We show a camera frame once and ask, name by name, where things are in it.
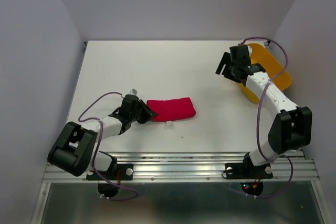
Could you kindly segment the yellow plastic basket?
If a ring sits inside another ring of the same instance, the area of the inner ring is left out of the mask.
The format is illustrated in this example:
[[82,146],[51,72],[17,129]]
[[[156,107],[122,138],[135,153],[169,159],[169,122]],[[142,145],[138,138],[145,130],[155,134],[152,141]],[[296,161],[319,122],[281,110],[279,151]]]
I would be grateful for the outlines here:
[[[262,45],[257,43],[249,43],[248,44],[251,49],[251,62],[252,63],[259,63],[263,66],[266,70],[267,74],[270,78],[274,77],[278,74],[283,67],[281,64],[276,60],[276,58]],[[276,77],[273,83],[281,90],[284,91],[291,85],[291,77],[288,72],[282,73],[279,77]],[[259,103],[259,99],[255,94],[253,94],[247,87],[243,84],[239,84],[240,89],[246,96],[246,98],[254,104]]]

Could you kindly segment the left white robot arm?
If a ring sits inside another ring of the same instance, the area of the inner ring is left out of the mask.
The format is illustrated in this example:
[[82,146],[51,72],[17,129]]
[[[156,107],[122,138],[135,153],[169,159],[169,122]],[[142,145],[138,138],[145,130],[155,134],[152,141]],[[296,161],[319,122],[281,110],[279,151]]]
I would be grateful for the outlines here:
[[99,151],[102,140],[125,133],[134,122],[145,124],[156,116],[136,95],[127,94],[121,105],[103,119],[80,116],[78,123],[66,123],[49,151],[47,162],[76,177],[97,170],[104,178],[113,178],[117,159]]

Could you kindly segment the red t shirt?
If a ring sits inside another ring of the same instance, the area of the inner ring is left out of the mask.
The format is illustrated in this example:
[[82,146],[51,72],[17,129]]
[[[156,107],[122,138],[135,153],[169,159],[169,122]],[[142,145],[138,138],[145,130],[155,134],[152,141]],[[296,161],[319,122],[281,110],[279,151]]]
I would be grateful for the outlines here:
[[157,123],[191,119],[196,110],[189,97],[171,100],[147,100],[147,106],[156,113],[152,121]]

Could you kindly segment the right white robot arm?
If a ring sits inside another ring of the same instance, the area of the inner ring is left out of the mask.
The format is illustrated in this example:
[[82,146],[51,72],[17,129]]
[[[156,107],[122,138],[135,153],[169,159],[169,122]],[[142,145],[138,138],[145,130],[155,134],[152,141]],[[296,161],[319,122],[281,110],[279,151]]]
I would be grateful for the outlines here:
[[259,99],[272,116],[273,123],[267,140],[257,143],[242,162],[227,163],[223,171],[226,179],[254,179],[273,177],[270,164],[282,154],[307,146],[311,141],[312,111],[289,100],[272,82],[265,68],[252,63],[252,48],[248,45],[232,46],[225,52],[216,74],[242,84]]

